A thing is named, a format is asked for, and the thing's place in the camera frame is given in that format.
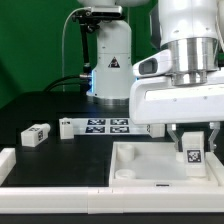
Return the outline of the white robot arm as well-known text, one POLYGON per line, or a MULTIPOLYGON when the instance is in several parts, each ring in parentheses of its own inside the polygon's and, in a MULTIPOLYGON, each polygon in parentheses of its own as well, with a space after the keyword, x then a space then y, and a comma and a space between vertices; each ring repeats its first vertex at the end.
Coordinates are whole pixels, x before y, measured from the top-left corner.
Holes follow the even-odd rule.
POLYGON ((133 66, 124 51, 127 25, 121 10, 130 0, 91 0, 89 17, 100 26, 98 62, 89 97, 128 100, 137 124, 208 122, 217 135, 224 121, 224 68, 218 66, 220 3, 158 0, 151 35, 160 51, 133 66))

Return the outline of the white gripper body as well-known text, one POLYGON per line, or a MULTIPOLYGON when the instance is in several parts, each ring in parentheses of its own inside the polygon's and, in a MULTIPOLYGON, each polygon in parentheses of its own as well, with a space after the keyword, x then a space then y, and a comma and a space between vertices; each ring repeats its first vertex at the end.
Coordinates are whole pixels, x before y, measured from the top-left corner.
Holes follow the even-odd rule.
POLYGON ((224 71, 210 73, 196 86, 175 87, 167 76, 137 80, 129 115, 135 124, 224 121, 224 71))

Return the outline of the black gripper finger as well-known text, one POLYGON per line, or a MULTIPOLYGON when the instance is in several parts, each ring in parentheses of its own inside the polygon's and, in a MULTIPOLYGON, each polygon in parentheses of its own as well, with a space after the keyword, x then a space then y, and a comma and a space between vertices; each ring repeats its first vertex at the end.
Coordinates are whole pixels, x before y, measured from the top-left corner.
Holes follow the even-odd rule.
POLYGON ((174 141, 175 149, 178 152, 182 152, 182 141, 181 141, 180 135, 178 134, 177 125, 176 124, 168 124, 167 125, 167 133, 174 141))
POLYGON ((211 130, 211 134, 208 138, 209 149, 211 152, 213 152, 217 148, 217 146, 215 144, 215 139, 220 131, 220 123, 219 122, 210 122, 209 128, 211 130))

